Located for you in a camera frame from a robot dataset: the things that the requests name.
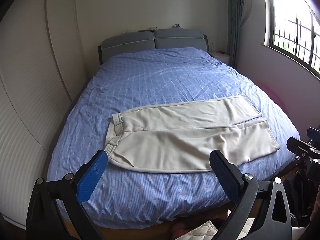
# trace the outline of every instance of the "bed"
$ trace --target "bed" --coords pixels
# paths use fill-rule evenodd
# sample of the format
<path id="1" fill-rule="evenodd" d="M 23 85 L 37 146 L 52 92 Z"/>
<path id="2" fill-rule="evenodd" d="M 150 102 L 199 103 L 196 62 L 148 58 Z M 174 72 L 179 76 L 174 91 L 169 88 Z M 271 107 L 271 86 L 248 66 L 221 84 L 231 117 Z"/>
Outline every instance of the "bed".
<path id="1" fill-rule="evenodd" d="M 295 155 L 287 150 L 286 142 L 291 136 L 299 138 L 294 125 L 253 82 L 211 57 L 202 34 L 177 34 L 176 30 L 141 33 L 139 38 L 136 33 L 112 38 L 99 47 L 102 65 L 68 116 L 52 155 L 48 180 L 75 173 L 98 149 L 104 149 L 114 113 L 137 106 L 235 95 L 245 95 L 262 112 L 280 145 L 276 153 L 242 164 L 240 171 L 269 179 L 292 162 Z M 83 206 L 100 227 L 140 229 L 226 201 L 212 172 L 144 173 L 109 163 Z M 63 204 L 58 205 L 67 218 Z"/>

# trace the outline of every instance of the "gray upholstered headboard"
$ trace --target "gray upholstered headboard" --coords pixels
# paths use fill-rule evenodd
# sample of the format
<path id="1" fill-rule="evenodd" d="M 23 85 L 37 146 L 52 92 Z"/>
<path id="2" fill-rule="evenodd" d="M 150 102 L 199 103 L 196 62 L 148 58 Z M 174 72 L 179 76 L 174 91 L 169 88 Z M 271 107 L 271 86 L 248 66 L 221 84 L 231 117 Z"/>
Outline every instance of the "gray upholstered headboard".
<path id="1" fill-rule="evenodd" d="M 100 65 L 108 58 L 122 53 L 147 49 L 194 47 L 209 52 L 207 36 L 193 29 L 160 29 L 126 33 L 108 38 L 98 47 Z"/>

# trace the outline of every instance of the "window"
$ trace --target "window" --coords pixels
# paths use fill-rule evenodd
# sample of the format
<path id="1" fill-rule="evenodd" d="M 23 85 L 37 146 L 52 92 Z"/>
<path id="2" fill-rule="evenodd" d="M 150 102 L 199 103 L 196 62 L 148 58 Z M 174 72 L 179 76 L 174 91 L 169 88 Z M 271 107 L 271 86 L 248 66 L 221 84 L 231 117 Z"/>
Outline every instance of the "window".
<path id="1" fill-rule="evenodd" d="M 270 1 L 269 46 L 320 78 L 320 27 L 304 0 Z"/>

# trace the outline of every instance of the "white pants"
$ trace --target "white pants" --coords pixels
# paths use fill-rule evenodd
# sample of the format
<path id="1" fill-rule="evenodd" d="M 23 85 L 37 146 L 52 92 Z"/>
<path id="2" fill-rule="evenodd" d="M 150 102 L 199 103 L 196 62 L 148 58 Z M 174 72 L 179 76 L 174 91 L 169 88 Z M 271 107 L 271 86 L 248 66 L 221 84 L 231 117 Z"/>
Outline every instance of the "white pants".
<path id="1" fill-rule="evenodd" d="M 242 96 L 133 108 L 113 115 L 106 148 L 109 161 L 144 172 L 210 171 L 219 149 L 240 165 L 280 147 L 261 113 Z"/>

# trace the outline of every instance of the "pink object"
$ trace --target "pink object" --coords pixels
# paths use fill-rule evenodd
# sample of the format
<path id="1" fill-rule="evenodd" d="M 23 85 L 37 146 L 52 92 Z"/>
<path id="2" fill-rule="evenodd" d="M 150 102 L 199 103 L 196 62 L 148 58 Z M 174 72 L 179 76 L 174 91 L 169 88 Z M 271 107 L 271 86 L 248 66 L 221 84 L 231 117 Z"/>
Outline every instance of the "pink object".
<path id="1" fill-rule="evenodd" d="M 274 93 L 270 88 L 265 85 L 258 85 L 278 106 L 281 107 L 282 111 L 288 116 L 288 111 L 284 106 L 284 103 L 280 100 L 280 98 Z"/>

